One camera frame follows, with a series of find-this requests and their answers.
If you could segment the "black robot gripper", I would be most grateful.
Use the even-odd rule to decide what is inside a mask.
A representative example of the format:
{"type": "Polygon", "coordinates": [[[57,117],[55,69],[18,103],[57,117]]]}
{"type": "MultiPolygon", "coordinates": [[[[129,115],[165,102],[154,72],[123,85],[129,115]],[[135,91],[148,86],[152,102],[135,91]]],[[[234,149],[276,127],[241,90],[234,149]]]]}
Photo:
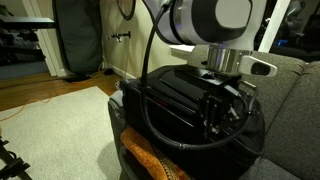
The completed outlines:
{"type": "Polygon", "coordinates": [[[242,83],[240,75],[219,75],[198,68],[176,68],[174,75],[188,85],[179,88],[178,93],[197,105],[205,137],[213,134],[231,137],[245,131],[255,115],[255,86],[251,96],[239,88],[242,83]]]}

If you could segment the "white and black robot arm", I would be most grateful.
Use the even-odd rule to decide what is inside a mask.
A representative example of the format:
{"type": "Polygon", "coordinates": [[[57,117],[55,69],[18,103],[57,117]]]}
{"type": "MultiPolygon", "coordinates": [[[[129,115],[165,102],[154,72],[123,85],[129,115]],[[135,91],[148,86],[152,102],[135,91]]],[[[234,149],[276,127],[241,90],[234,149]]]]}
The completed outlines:
{"type": "Polygon", "coordinates": [[[260,0],[142,0],[153,20],[152,35],[169,44],[207,44],[206,69],[218,75],[204,96],[238,98],[243,74],[268,76],[276,68],[251,56],[265,4],[260,0]]]}

